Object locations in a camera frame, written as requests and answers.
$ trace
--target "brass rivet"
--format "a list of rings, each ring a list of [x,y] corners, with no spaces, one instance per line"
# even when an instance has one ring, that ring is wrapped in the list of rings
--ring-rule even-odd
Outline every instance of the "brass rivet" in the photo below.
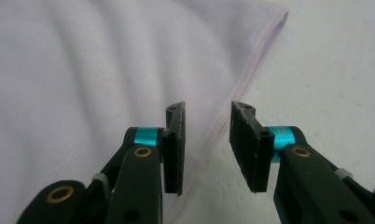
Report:
[[[311,156],[311,152],[304,147],[294,147],[294,148],[292,148],[292,152],[295,153],[296,155],[300,156],[300,157],[310,157]]]
[[[152,153],[152,150],[150,150],[148,147],[140,147],[134,151],[134,155],[136,157],[147,157],[150,155],[150,153]]]
[[[55,196],[56,193],[62,190],[65,190],[65,193],[61,197]],[[61,186],[61,187],[54,189],[50,194],[48,194],[46,201],[48,203],[60,203],[60,202],[67,200],[69,197],[71,197],[73,193],[74,193],[74,188],[72,188],[71,186]]]

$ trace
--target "white cloth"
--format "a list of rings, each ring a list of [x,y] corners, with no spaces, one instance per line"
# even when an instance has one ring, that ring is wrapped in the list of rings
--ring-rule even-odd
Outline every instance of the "white cloth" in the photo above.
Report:
[[[181,101],[186,193],[286,14],[256,1],[0,1],[0,223],[48,184],[88,186],[129,127],[163,127]],[[164,194],[165,223],[183,200]]]

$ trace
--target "wrinkled fabric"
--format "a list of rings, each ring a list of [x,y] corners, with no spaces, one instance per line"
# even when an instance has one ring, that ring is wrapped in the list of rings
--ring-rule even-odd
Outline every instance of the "wrinkled fabric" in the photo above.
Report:
[[[285,7],[261,1],[0,1],[0,223],[45,186],[90,183],[131,127],[186,102],[184,192]],[[163,194],[164,222],[184,201]]]

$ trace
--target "black rubber jaw pad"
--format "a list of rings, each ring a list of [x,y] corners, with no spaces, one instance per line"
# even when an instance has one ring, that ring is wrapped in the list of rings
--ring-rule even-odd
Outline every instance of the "black rubber jaw pad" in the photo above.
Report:
[[[164,191],[182,194],[185,160],[185,103],[166,109],[167,128],[161,134]]]
[[[231,102],[230,143],[243,177],[252,192],[266,192],[274,134],[255,119],[256,110]]]

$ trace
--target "clamp jaw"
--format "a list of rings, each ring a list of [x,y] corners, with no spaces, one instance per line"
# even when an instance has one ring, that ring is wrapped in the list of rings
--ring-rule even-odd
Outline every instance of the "clamp jaw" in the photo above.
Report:
[[[91,184],[64,180],[42,189],[22,213],[25,223],[162,223],[164,191],[181,195],[185,103],[166,109],[167,128],[127,130],[120,149]]]
[[[280,162],[274,203],[282,223],[375,223],[375,191],[314,150],[299,128],[262,127],[255,112],[232,102],[229,141],[253,192],[266,192],[271,161]]]

